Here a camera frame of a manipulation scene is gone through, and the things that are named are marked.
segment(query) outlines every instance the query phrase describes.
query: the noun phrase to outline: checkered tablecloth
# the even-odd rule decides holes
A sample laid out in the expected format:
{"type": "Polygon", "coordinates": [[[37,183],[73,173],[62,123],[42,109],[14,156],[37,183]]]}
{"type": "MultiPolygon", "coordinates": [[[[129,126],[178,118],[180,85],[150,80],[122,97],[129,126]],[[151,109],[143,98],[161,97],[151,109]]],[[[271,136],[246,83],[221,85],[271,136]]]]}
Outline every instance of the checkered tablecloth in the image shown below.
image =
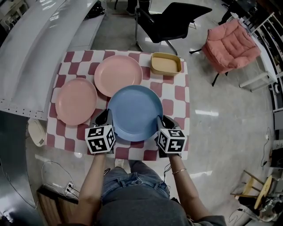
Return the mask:
{"type": "MultiPolygon", "coordinates": [[[[85,78],[94,83],[94,72],[97,66],[107,57],[124,55],[134,58],[142,67],[143,78],[141,85],[153,90],[160,98],[164,115],[176,120],[188,137],[182,158],[187,159],[189,132],[190,132],[190,100],[189,78],[187,64],[181,59],[182,72],[178,75],[155,75],[150,71],[151,54],[135,51],[116,50],[90,50],[67,52],[56,75],[53,93],[49,105],[47,118],[46,144],[68,151],[91,154],[84,140],[84,130],[89,126],[90,120],[78,126],[68,126],[57,119],[55,102],[60,88],[68,81],[75,78],[85,78]]],[[[97,90],[98,102],[93,115],[107,108],[109,97],[97,90]]],[[[116,137],[115,153],[109,154],[111,158],[134,160],[158,160],[158,148],[154,141],[157,134],[146,141],[130,142],[116,137]]]]}

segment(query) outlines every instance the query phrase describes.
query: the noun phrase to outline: yellow tray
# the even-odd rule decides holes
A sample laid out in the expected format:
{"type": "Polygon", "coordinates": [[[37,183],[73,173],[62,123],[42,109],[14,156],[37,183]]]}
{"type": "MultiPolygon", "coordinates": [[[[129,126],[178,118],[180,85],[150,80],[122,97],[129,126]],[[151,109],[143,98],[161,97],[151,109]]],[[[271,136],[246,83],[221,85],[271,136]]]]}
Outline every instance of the yellow tray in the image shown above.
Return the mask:
{"type": "Polygon", "coordinates": [[[157,75],[175,76],[182,71],[178,56],[168,53],[154,53],[151,56],[151,71],[157,75]]]}

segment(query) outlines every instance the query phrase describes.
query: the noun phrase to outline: glossy floor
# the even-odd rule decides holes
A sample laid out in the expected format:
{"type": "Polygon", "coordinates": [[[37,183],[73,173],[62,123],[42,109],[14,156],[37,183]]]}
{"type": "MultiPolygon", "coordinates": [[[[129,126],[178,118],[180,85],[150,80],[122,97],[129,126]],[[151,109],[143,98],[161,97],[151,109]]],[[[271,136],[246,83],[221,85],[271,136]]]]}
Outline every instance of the glossy floor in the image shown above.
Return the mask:
{"type": "MultiPolygon", "coordinates": [[[[162,12],[172,0],[154,0],[151,10],[162,12]]],[[[172,44],[179,56],[187,62],[190,76],[190,143],[188,160],[184,161],[207,208],[216,215],[224,215],[227,225],[245,222],[248,215],[235,212],[239,203],[230,195],[240,182],[244,169],[265,180],[268,167],[262,170],[264,138],[267,128],[273,135],[273,115],[271,96],[267,88],[256,92],[239,88],[238,84],[260,71],[254,62],[247,67],[220,75],[214,87],[211,83],[216,72],[202,52],[189,54],[199,49],[207,37],[207,29],[217,26],[226,9],[220,0],[183,0],[182,2],[212,8],[212,12],[195,20],[197,29],[190,28],[185,39],[173,40],[172,44]]],[[[103,20],[95,38],[93,49],[138,50],[134,42],[135,20],[127,15],[113,15],[109,5],[108,16],[103,20]]],[[[119,1],[117,12],[125,12],[126,2],[119,1]]],[[[168,52],[169,47],[162,43],[153,44],[139,27],[138,40],[146,52],[168,52]]],[[[269,154],[272,137],[265,147],[265,159],[269,154]]],[[[92,156],[59,150],[36,147],[27,138],[28,172],[32,188],[42,183],[41,168],[45,161],[60,163],[72,176],[75,186],[80,189],[92,162],[92,156]]],[[[161,178],[168,160],[147,162],[161,178]]],[[[107,160],[107,167],[114,166],[114,160],[107,160]]],[[[62,190],[69,176],[58,165],[46,164],[43,169],[44,183],[62,190]]],[[[172,197],[177,197],[174,180],[169,171],[166,183],[171,186],[172,197]]]]}

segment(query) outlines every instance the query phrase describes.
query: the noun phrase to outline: black chair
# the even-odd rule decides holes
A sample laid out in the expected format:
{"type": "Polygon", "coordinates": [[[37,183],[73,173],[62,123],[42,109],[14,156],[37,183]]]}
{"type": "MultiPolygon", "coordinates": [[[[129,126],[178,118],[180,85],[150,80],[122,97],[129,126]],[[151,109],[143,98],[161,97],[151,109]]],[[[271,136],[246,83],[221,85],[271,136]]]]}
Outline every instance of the black chair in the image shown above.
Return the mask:
{"type": "Polygon", "coordinates": [[[171,3],[162,14],[150,14],[140,8],[136,14],[136,45],[141,49],[138,38],[138,24],[147,33],[153,43],[165,41],[178,55],[177,50],[169,40],[186,38],[190,23],[212,9],[187,3],[171,3]]]}

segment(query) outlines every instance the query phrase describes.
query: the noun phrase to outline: pink cushioned chair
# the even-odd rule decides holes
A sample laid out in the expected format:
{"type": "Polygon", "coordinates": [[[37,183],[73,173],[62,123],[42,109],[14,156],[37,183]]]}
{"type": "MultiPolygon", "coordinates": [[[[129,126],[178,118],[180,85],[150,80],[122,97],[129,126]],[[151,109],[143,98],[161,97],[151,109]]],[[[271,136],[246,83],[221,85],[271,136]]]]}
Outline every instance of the pink cushioned chair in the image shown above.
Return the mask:
{"type": "Polygon", "coordinates": [[[201,50],[218,72],[212,86],[219,74],[227,75],[229,71],[248,65],[260,55],[260,49],[237,19],[209,29],[204,46],[190,54],[201,50]]]}

